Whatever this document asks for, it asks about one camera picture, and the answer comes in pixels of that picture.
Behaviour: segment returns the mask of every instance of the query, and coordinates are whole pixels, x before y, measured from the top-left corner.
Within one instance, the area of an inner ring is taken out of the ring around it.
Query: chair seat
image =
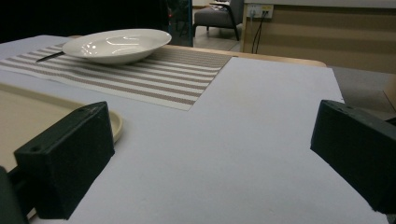
[[[198,10],[194,14],[194,22],[201,26],[221,26],[233,28],[232,21],[227,11],[217,10],[216,13],[211,7]]]

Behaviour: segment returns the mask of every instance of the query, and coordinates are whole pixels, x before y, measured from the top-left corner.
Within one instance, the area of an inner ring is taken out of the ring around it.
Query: gray armchair
[[[222,3],[211,3],[210,5],[222,6],[225,10],[215,10],[212,7],[200,9],[194,14],[194,25],[192,26],[193,36],[197,26],[228,28],[234,29],[236,40],[239,40],[238,30],[236,25],[242,23],[244,0],[229,0],[230,5]]]

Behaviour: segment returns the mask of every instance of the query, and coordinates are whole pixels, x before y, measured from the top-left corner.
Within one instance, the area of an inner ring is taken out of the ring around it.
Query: white plate
[[[172,36],[160,30],[129,29],[84,35],[63,46],[65,54],[95,63],[134,63],[166,45]]]

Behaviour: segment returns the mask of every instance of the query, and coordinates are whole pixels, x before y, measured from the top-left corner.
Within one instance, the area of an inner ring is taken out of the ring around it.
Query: white tablecloth
[[[63,41],[3,44],[0,58]],[[387,223],[310,150],[320,100],[342,102],[332,69],[232,58],[190,111],[12,72],[0,81],[107,101],[124,119],[116,154],[71,218],[34,224]]]

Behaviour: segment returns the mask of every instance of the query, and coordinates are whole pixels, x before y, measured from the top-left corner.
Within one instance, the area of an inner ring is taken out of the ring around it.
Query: dark background object
[[[0,176],[1,200],[12,212],[0,210],[0,222],[23,219],[33,208],[41,218],[69,219],[114,155],[106,102],[73,111],[14,155],[18,166]]]
[[[375,211],[396,214],[396,127],[358,108],[322,101],[311,148]]]
[[[145,1],[6,1],[0,14],[0,43],[36,35],[90,35],[98,32],[149,28],[173,33],[173,45],[191,46],[191,17],[183,19],[189,34],[179,36],[170,22],[169,12],[182,9],[184,15],[192,13],[191,0]]]

